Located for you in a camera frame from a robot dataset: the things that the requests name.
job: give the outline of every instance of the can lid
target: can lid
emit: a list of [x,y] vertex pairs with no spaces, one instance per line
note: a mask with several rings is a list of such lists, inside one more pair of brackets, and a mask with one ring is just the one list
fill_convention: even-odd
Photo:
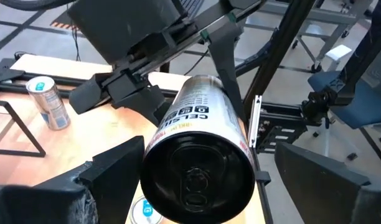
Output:
[[163,219],[143,196],[132,205],[130,212],[132,224],[159,224]]
[[40,76],[40,77],[35,77],[30,79],[26,83],[26,89],[27,91],[32,93],[43,93],[52,89],[54,85],[55,85],[55,82],[52,78]]

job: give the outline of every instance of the office chair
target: office chair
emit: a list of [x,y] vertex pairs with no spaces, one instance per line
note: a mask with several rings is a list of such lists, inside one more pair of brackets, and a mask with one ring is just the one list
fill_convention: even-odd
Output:
[[[315,73],[308,79],[308,83],[314,91],[322,90],[331,80],[336,78],[339,71]],[[381,53],[372,62],[362,78],[358,81],[355,88],[355,98],[348,106],[331,108],[333,117],[330,122],[335,120],[348,125],[352,129],[372,128],[381,133]],[[325,127],[325,150],[324,155],[328,156],[329,130]],[[347,138],[343,138],[341,133],[335,133],[335,137],[345,141],[350,146],[348,160],[357,157],[358,148]]]

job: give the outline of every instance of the floor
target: floor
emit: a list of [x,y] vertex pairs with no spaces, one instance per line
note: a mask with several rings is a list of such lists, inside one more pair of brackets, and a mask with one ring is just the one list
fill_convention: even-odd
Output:
[[[202,8],[208,8],[213,5],[215,1],[205,1]],[[326,1],[323,8],[339,10],[339,3],[333,1]],[[0,5],[0,60],[8,57],[12,58],[15,52],[24,51],[32,54],[39,54],[51,57],[66,58],[75,60],[76,51],[75,44],[71,35],[66,35],[59,29],[51,28],[49,24],[66,7],[60,7],[51,11],[43,13],[38,19],[28,24],[30,29],[17,28],[16,24],[22,24],[29,18],[34,16],[34,12],[22,12],[6,8]],[[256,14],[258,17],[264,17],[272,22],[272,25],[278,24],[280,17],[271,16],[266,14]],[[48,28],[55,30],[52,32],[42,32],[41,28]],[[325,30],[333,30],[333,26],[324,24]],[[340,39],[336,45],[345,44],[346,46],[355,49],[361,38],[366,33],[366,29],[360,25],[355,25],[350,35],[345,39]],[[269,40],[271,32],[245,29],[241,39],[237,45],[235,56],[237,58],[247,58],[254,54],[263,44]],[[312,49],[314,54],[318,54],[320,48],[323,46],[323,41],[315,38],[305,37],[304,41]],[[78,45],[80,49],[80,56],[82,61],[93,63],[105,63],[102,57],[92,47],[92,45],[83,38],[79,38]],[[192,50],[200,52],[205,51],[205,47],[195,45],[191,47]],[[183,74],[193,66],[199,59],[199,56],[182,54],[171,62],[171,72]],[[344,66],[346,60],[340,64],[340,68]],[[328,61],[323,62],[323,68],[328,67]],[[311,59],[307,53],[299,45],[294,50],[289,50],[286,57],[281,63],[284,66],[298,67],[310,69],[312,64]],[[255,74],[256,70],[244,74],[238,79],[242,95],[247,92],[248,86]],[[204,58],[201,63],[190,73],[195,74],[212,74],[215,75],[214,65],[209,58]],[[287,69],[278,69],[268,89],[263,95],[264,101],[272,101],[276,103],[298,104],[306,99],[308,93],[312,90],[307,79],[310,73],[295,72]],[[364,172],[376,174],[381,176],[381,162],[374,150],[363,137],[359,130],[351,130],[338,122],[333,125],[334,132],[332,132],[330,140],[330,157],[343,161],[348,154],[347,145],[343,141],[335,138],[335,133],[342,133],[346,138],[350,139],[359,148],[359,157],[349,165],[356,167]],[[367,130],[372,139],[381,149],[381,142],[378,141],[379,133],[373,130]],[[304,133],[296,142],[295,145],[304,147],[314,152],[322,152],[322,136],[318,138],[312,137],[313,130]],[[276,169],[273,156],[269,154],[260,154],[258,156],[261,168],[270,173],[272,182],[266,187],[268,199],[271,207],[272,216],[275,223],[303,223],[299,213],[297,212],[293,201],[287,193]]]

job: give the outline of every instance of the wooden tabletop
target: wooden tabletop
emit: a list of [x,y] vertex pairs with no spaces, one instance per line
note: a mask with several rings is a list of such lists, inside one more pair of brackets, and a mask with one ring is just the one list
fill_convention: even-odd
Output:
[[[63,77],[90,78],[94,73],[109,72],[109,65],[74,62],[58,58],[23,55],[12,69]],[[167,90],[180,90],[189,77],[153,72],[150,82]],[[28,95],[0,93],[8,101],[46,151],[45,158],[0,155],[0,184],[36,185],[76,166],[134,136],[143,135],[145,145],[156,127],[137,112],[126,108],[114,110],[110,105],[78,115],[67,100],[63,100],[72,123],[61,131],[52,131],[45,124]],[[16,124],[9,130],[10,117],[0,108],[0,149],[35,151],[35,147]],[[142,196],[140,186],[134,199]],[[227,223],[265,223],[257,187],[247,208]]]

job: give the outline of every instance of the white energy drink can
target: white energy drink can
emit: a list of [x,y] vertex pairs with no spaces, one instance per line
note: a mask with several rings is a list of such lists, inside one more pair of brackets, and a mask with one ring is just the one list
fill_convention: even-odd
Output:
[[61,130],[70,124],[65,105],[52,78],[32,78],[26,83],[26,89],[50,129]]
[[131,224],[160,224],[163,220],[163,216],[143,196],[132,204],[129,215]]
[[254,157],[222,82],[188,79],[146,148],[141,186],[177,223],[223,223],[249,203]]

